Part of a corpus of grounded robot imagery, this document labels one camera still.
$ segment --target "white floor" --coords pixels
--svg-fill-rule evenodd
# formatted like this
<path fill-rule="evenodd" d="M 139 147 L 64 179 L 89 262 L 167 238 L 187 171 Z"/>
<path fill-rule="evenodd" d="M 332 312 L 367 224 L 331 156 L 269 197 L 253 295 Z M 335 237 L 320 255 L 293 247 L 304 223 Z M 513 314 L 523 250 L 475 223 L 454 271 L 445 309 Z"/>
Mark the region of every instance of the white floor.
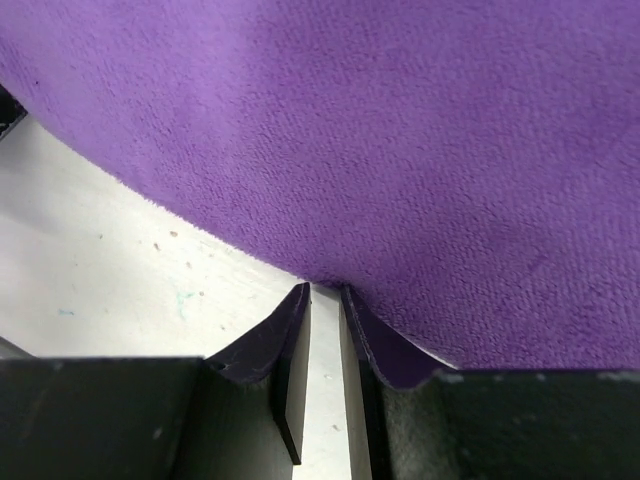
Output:
<path fill-rule="evenodd" d="M 0 336 L 34 355 L 210 355 L 298 281 L 144 200 L 30 118 L 0 142 Z M 294 479 L 347 479 L 338 303 L 313 295 Z"/>

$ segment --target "purple microfiber cloth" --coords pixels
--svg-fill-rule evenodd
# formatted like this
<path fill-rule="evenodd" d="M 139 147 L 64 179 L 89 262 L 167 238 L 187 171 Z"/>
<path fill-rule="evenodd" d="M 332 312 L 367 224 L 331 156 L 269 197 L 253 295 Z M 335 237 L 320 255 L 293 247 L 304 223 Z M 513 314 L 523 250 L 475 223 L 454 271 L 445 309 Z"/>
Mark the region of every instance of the purple microfiber cloth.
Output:
<path fill-rule="evenodd" d="M 640 367 L 637 0 L 0 0 L 127 186 L 465 367 Z"/>

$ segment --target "purple fabric fold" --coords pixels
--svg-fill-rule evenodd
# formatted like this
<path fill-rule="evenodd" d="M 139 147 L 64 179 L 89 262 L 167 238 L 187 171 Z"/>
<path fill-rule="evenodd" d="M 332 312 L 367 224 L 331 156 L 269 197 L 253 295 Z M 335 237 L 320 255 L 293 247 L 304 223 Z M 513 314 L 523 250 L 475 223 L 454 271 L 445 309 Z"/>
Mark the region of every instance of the purple fabric fold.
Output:
<path fill-rule="evenodd" d="M 636 0 L 0 0 L 127 186 L 467 367 L 640 367 Z"/>

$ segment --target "black plastic tab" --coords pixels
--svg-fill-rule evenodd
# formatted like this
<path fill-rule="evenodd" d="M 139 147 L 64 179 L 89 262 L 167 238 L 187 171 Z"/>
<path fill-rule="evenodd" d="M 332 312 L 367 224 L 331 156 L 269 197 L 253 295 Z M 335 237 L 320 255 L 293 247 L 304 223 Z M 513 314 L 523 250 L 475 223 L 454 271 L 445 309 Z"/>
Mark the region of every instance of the black plastic tab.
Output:
<path fill-rule="evenodd" d="M 207 360 L 0 360 L 0 478 L 290 479 L 309 298 L 295 287 Z"/>
<path fill-rule="evenodd" d="M 354 480 L 640 477 L 640 372 L 456 371 L 342 289 Z"/>
<path fill-rule="evenodd" d="M 11 94 L 0 85 L 0 140 L 2 140 L 27 112 Z"/>

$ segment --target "purple fabric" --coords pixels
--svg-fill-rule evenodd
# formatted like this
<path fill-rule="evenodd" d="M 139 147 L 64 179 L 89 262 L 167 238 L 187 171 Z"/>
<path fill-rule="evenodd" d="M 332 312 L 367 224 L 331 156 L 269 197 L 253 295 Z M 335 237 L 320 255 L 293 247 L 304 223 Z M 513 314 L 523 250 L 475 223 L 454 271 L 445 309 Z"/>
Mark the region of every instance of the purple fabric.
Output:
<path fill-rule="evenodd" d="M 461 366 L 640 367 L 637 0 L 0 0 L 126 185 Z"/>

